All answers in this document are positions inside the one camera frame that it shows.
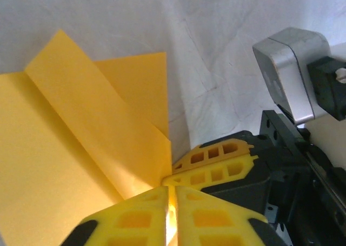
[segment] wrinkled white cloth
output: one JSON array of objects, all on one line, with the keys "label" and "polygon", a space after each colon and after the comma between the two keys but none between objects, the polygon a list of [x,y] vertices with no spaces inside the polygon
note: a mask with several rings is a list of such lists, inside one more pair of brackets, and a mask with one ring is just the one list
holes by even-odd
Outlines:
[{"label": "wrinkled white cloth", "polygon": [[58,28],[94,60],[166,51],[173,160],[274,109],[252,54],[288,27],[346,42],[344,0],[0,0],[0,72],[23,70]]}]

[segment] yellow plastic part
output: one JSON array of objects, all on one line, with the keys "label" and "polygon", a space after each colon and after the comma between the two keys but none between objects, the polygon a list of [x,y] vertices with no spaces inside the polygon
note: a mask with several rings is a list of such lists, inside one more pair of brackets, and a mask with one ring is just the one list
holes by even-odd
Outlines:
[{"label": "yellow plastic part", "polygon": [[179,246],[264,246],[248,219],[252,210],[187,187],[177,187]]},{"label": "yellow plastic part", "polygon": [[228,139],[204,148],[198,145],[173,165],[173,174],[249,154],[249,148],[253,147],[240,139]]},{"label": "yellow plastic part", "polygon": [[120,97],[168,137],[166,53],[96,61]]},{"label": "yellow plastic part", "polygon": [[30,78],[0,75],[0,231],[7,246],[59,245],[122,200]]},{"label": "yellow plastic part", "polygon": [[120,98],[63,31],[25,72],[124,198],[171,174],[169,140]]},{"label": "yellow plastic part", "polygon": [[85,246],[164,246],[168,188],[158,187],[97,212],[98,221]]},{"label": "yellow plastic part", "polygon": [[250,154],[225,159],[196,169],[173,174],[162,180],[163,185],[183,185],[197,190],[212,185],[243,179],[254,166],[257,156]]}]

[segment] yellow plastic bracket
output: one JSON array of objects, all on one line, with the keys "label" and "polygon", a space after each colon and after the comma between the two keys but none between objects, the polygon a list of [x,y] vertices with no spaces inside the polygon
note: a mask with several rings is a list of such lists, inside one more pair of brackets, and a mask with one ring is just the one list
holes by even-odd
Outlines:
[{"label": "yellow plastic bracket", "polygon": [[180,172],[162,180],[163,185],[183,185],[197,190],[212,185],[243,179],[254,166],[257,156],[246,154],[225,159],[196,169]]},{"label": "yellow plastic bracket", "polygon": [[98,225],[85,246],[163,246],[168,188],[158,187],[85,218]]},{"label": "yellow plastic bracket", "polygon": [[187,187],[177,187],[179,246],[264,246],[248,219],[252,210]]},{"label": "yellow plastic bracket", "polygon": [[228,139],[203,148],[198,145],[173,165],[172,172],[176,174],[228,158],[249,154],[249,148],[253,147],[253,145],[240,139]]}]

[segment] folded yellow paper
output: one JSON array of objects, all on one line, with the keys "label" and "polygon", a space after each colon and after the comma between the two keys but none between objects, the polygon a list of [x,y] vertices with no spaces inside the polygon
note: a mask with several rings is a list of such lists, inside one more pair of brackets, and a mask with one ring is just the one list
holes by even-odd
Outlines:
[{"label": "folded yellow paper", "polygon": [[171,174],[169,140],[120,98],[63,31],[25,72],[124,198]]},{"label": "folded yellow paper", "polygon": [[23,73],[0,75],[0,231],[7,246],[59,245],[120,195]]},{"label": "folded yellow paper", "polygon": [[96,61],[120,97],[168,137],[166,53]]}]

